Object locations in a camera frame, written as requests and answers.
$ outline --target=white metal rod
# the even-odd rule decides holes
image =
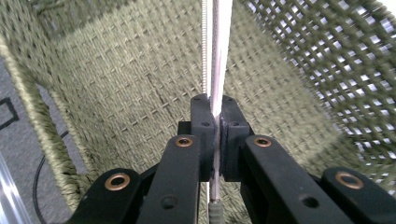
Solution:
[[[215,120],[215,152],[214,152],[214,174],[210,179],[210,200],[217,202],[220,199],[220,113],[221,101],[224,91],[225,70],[230,41],[231,14],[233,8],[232,0],[216,1],[215,18],[215,61],[214,76],[212,78],[212,90],[210,99],[210,110]]]
[[[203,93],[211,95],[213,54],[213,0],[202,0],[202,74]]]

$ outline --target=screw hole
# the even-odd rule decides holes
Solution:
[[[319,207],[318,200],[312,196],[309,196],[309,195],[301,196],[300,201],[303,203],[303,205],[310,207],[310,208],[318,208]]]
[[[181,145],[187,145],[190,141],[189,141],[189,139],[182,138],[182,139],[178,140],[178,142],[179,142]]]
[[[259,147],[269,147],[269,146],[271,146],[271,141],[266,139],[266,138],[262,138],[262,137],[256,138],[254,140],[254,143],[257,146],[259,146]]]
[[[347,172],[337,172],[335,179],[350,189],[361,189],[364,186],[359,178]]]
[[[114,174],[106,180],[105,187],[108,190],[121,190],[125,189],[129,183],[131,182],[131,178],[125,173]]]
[[[110,183],[113,186],[117,186],[117,185],[122,184],[124,181],[125,181],[125,179],[123,177],[119,176],[119,177],[112,179]]]
[[[192,145],[192,139],[189,137],[180,137],[176,140],[176,145],[179,147],[189,147]]]
[[[259,139],[259,140],[257,140],[257,142],[260,143],[260,144],[263,144],[263,145],[268,144],[268,141],[265,140],[265,139]]]
[[[161,200],[161,206],[163,209],[172,209],[177,205],[177,197],[170,195],[166,196]]]

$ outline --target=basket weave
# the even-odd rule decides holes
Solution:
[[[103,172],[158,162],[177,122],[190,119],[201,93],[198,1],[2,0],[0,15],[0,54],[71,209]],[[395,27],[376,1],[235,1],[225,93],[306,171],[351,167],[394,195]],[[227,222],[249,221],[236,184],[222,198]]]

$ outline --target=black plastic part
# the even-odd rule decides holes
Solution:
[[[140,175],[142,180],[140,188],[142,190],[143,196],[146,196],[149,193],[149,188],[151,186],[152,180],[154,179],[155,173],[157,172],[158,164],[159,163],[151,166],[151,168]]]
[[[191,134],[201,142],[200,181],[209,181],[213,167],[215,123],[206,94],[191,98]]]
[[[250,126],[246,121],[235,99],[223,96],[221,129],[223,144],[221,147],[221,167],[224,180],[229,182],[241,181],[239,152],[249,136]]]
[[[129,185],[120,190],[107,189],[107,179],[118,173],[130,177]],[[134,223],[143,199],[140,181],[139,174],[133,170],[119,168],[104,173],[93,182],[66,223]]]
[[[192,145],[180,147],[179,137]],[[196,223],[199,202],[200,140],[169,140],[136,223]]]
[[[268,201],[251,172],[248,169],[242,169],[241,173],[244,176],[241,182],[240,192],[250,220],[253,224],[265,223],[269,210]]]
[[[257,138],[267,139],[271,145],[260,147],[255,144]],[[248,137],[243,156],[269,204],[268,212],[263,208],[256,215],[267,213],[265,223],[352,223],[274,138]]]
[[[191,134],[191,121],[179,121],[177,125],[177,135]]]
[[[311,174],[309,174],[309,176],[311,176],[311,178],[315,181],[315,183],[317,183],[317,185],[319,185],[321,187],[320,178],[319,177],[317,177],[315,175],[311,175]]]
[[[336,179],[337,173],[356,176],[362,188],[347,187]],[[396,223],[396,200],[365,175],[345,167],[330,168],[323,173],[321,184],[354,222]]]

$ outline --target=gray floor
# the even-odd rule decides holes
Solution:
[[[67,131],[53,102],[44,89],[40,89],[45,102],[49,105],[51,116],[57,124],[58,133]],[[35,132],[26,117],[6,68],[0,58],[0,152],[15,181],[26,210],[33,223],[39,223],[32,199],[35,171],[43,157]],[[72,137],[68,134],[64,141],[78,171],[85,172]],[[38,181],[38,203],[47,223],[65,222],[71,215],[61,192],[55,185],[51,170],[45,163]]]

